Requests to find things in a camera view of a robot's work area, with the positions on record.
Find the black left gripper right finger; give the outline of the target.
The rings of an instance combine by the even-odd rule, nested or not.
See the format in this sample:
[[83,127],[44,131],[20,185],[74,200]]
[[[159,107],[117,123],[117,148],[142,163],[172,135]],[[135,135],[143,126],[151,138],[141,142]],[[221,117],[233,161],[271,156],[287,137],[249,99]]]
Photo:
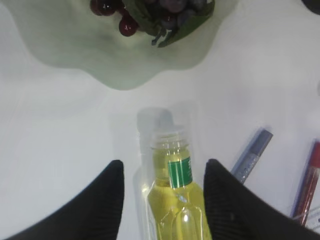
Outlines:
[[319,234],[265,203],[218,160],[204,172],[204,204],[214,240],[318,240]]

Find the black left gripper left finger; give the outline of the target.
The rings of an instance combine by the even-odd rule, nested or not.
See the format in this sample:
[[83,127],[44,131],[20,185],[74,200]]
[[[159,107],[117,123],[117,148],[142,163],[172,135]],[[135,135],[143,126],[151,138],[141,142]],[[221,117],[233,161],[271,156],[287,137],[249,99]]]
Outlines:
[[115,240],[124,198],[124,164],[121,160],[113,160],[71,201],[10,239]]

